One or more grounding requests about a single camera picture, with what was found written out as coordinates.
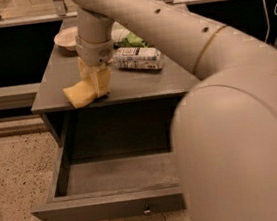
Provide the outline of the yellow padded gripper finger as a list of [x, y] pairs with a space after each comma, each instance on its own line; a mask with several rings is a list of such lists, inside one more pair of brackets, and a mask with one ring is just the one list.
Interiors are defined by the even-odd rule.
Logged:
[[87, 66], [81, 58], [78, 58], [79, 73], [81, 80], [90, 84], [94, 83], [93, 80], [93, 68]]
[[111, 71], [110, 68], [107, 66], [93, 68], [93, 85], [94, 89], [96, 90], [96, 96], [102, 97], [105, 96], [107, 93], [110, 92], [109, 84], [110, 84], [110, 76]]

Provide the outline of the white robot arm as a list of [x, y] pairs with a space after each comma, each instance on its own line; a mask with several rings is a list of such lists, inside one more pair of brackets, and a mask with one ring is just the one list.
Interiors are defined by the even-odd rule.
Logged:
[[171, 148], [191, 221], [277, 221], [277, 49], [157, 0], [72, 0], [89, 65], [120, 23], [198, 78], [176, 107]]

